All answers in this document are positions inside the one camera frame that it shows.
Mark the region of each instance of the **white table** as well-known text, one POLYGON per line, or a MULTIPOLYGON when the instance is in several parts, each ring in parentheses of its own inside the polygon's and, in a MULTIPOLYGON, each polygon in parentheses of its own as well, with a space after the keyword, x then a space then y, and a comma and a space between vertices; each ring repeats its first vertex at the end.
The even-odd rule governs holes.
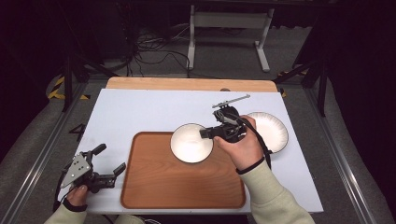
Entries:
MULTIPOLYGON (((283 100, 278 92, 247 91, 146 91, 103 89, 96 102, 76 154, 105 143, 107 149, 93 157, 94 171, 112 174, 121 163, 128 163, 132 139, 136 133, 173 132, 186 123, 206 127, 219 125, 212 115, 212 105, 250 94, 232 103, 240 114, 266 112, 278 117, 287 127, 289 142, 273 154, 273 172, 289 189, 299 205, 308 212, 322 212, 317 190, 307 168, 283 100)), ((125 209, 120 204, 124 173, 114 189, 101 189, 88 198, 88 212, 96 214, 245 214, 250 212, 249 195, 240 209, 125 209)), ((67 192, 63 189, 62 197, 67 192)))

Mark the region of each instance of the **hand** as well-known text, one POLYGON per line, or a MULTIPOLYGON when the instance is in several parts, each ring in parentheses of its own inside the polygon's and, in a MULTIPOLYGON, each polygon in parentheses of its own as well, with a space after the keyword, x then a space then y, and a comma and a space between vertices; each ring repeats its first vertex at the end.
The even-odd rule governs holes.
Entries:
POLYGON ((88 188, 85 185, 81 185, 78 188, 72 189, 67 194, 67 200, 73 206, 83 206, 87 203, 88 188))
MULTIPOLYGON (((256 120, 249 116, 241 116, 242 119, 247 119, 251 125, 256 129, 256 120)), ((224 139, 216 136, 215 143, 220 148, 226 151, 236 168, 240 171, 247 169, 260 159, 262 159, 263 152, 256 134, 247 127, 247 133, 243 139, 237 143, 229 143, 224 139)))

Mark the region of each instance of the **wooden tray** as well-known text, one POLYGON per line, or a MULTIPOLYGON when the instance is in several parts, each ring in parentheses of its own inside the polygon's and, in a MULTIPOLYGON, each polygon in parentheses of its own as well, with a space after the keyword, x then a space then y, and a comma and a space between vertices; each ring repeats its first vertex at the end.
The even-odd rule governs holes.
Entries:
POLYGON ((204 161, 186 163, 170 148, 172 133, 134 137, 121 194, 129 209, 240 208, 244 184, 230 157, 214 146, 204 161))

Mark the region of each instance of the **sleeve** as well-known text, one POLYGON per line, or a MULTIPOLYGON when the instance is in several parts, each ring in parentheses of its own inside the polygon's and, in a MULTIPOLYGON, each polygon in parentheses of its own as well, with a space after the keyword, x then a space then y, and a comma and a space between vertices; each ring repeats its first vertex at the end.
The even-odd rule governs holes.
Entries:
POLYGON ((258 224, 315 223, 312 217, 285 189, 266 162, 240 175, 250 193, 251 212, 258 224))
POLYGON ((84 206, 73 206, 67 199, 59 208, 52 214, 52 216, 45 222, 45 224, 62 224, 62 223, 84 223, 87 212, 84 206))

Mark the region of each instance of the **white plate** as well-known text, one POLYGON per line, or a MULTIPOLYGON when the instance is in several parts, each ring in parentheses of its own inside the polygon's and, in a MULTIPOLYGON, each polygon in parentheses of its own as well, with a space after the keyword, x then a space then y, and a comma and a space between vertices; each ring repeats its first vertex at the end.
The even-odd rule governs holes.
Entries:
POLYGON ((213 148, 213 140, 203 139, 199 133, 204 129, 199 124, 185 124, 172 134, 171 148, 173 154, 184 162, 195 163, 206 159, 213 148))
POLYGON ((256 120, 257 132, 269 150, 275 153, 286 146, 289 140, 288 130, 277 117, 264 112, 254 112, 248 116, 256 120))

